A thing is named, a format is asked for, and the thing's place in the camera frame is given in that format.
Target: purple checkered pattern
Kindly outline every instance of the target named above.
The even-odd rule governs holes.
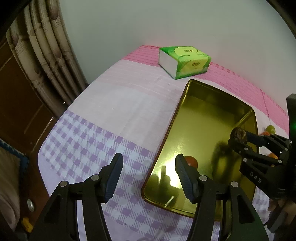
[[[104,215],[153,240],[186,240],[191,218],[157,208],[141,198],[141,187],[155,153],[69,110],[59,119],[41,147],[41,153],[51,168],[69,183],[84,181],[98,173],[111,162],[116,152],[123,155],[124,166],[113,198],[102,204]],[[254,201],[258,206],[262,205],[261,200]],[[217,240],[218,235],[219,224],[215,223],[212,240]]]

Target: bed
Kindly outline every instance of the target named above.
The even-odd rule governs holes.
[[[218,64],[208,72],[174,80],[158,63],[156,46],[141,46],[101,76],[70,105],[38,154],[38,165],[51,195],[58,183],[81,182],[110,163],[114,154],[124,167],[114,196],[102,208],[112,240],[186,240],[192,219],[157,208],[141,198],[141,187],[189,79],[219,88],[249,104],[258,132],[268,125],[288,137],[284,110],[261,89]],[[270,153],[261,148],[262,154]],[[253,205],[266,222],[269,198],[258,188]],[[78,229],[86,240],[82,204],[78,202]],[[215,223],[212,240],[217,240]]]

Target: white wall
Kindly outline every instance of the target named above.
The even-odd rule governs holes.
[[[296,40],[265,0],[59,1],[88,83],[140,45],[192,45],[285,110],[296,93]]]

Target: green ball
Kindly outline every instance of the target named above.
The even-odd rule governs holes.
[[[272,125],[269,125],[268,127],[266,127],[266,131],[269,132],[270,134],[275,134],[276,133],[276,129]]]

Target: blue trim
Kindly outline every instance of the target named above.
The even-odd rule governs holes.
[[[15,150],[13,147],[5,143],[3,140],[0,139],[0,147],[7,150],[12,155],[18,157],[20,159],[20,179],[24,177],[25,172],[27,171],[29,159],[22,153]]]

